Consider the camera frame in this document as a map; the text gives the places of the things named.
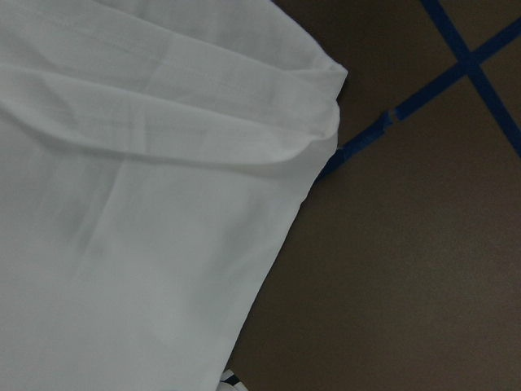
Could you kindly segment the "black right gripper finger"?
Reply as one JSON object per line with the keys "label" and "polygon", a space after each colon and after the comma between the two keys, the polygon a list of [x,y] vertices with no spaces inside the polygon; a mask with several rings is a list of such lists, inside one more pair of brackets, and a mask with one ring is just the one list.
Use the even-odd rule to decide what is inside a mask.
{"label": "black right gripper finger", "polygon": [[219,391],[243,391],[243,382],[232,371],[224,371],[219,381]]}

